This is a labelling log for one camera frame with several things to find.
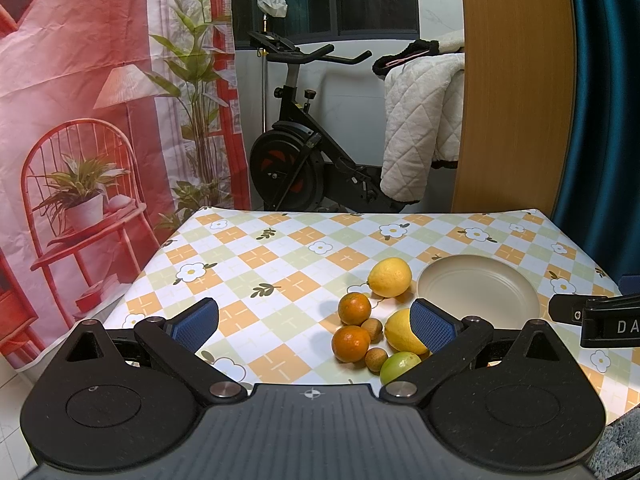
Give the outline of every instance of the tablecloth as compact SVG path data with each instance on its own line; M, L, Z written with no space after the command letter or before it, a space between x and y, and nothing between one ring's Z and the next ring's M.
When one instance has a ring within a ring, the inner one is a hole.
M555 292L619 294L615 283L537 210L494 214L320 214L203 208L167 240L105 323L130 328L146 316L171 318L204 297L220 308L217 332L199 357L236 381L295 384L370 383L362 364L331 351L336 309L361 291L380 260L411 267L412 288L374 301L384 323L410 306L425 266L452 254L479 254L518 269L537 290L548 320L606 407L607 422L640 402L640 349L584 349L580 329L547 313ZM383 340L375 346L392 349Z

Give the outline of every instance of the white floor tile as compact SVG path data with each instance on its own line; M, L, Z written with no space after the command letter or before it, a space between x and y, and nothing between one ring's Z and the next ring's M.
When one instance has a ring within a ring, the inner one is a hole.
M20 427L20 409L31 385L20 375L0 388L0 433L11 435Z
M14 376L14 368L7 362L4 356L0 355L0 386L11 380Z
M11 462L9 450L5 442L0 442L0 478L2 480L18 480L14 464Z
M17 473L18 478L22 478L34 467L36 467L36 461L31 455L29 446L27 446L27 443L22 436L22 430L20 430L20 428L15 430L4 441L6 442L7 449L9 450L9 455L11 456L11 461L14 464L15 472Z

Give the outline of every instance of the yellow lemon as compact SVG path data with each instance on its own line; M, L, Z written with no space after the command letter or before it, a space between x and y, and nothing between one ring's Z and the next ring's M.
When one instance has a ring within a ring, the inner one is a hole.
M386 341L399 352L426 354L429 351L428 348L411 332L409 310L408 308L398 310L386 320Z
M377 295L394 298L411 285L411 269L402 258L385 258L371 269L367 283Z

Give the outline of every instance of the white plate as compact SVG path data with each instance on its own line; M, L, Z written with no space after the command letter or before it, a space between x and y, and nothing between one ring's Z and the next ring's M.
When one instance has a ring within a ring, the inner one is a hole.
M540 302L529 281L513 267L474 254L436 260L420 274L419 298L452 316L480 316L496 328L521 329L540 317Z

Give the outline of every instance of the lamp shade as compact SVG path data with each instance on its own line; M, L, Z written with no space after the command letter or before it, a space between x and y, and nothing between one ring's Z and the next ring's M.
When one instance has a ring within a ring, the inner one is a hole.
M117 66L111 70L107 81L95 101L94 110L142 97L165 95L166 91L151 81L133 64Z

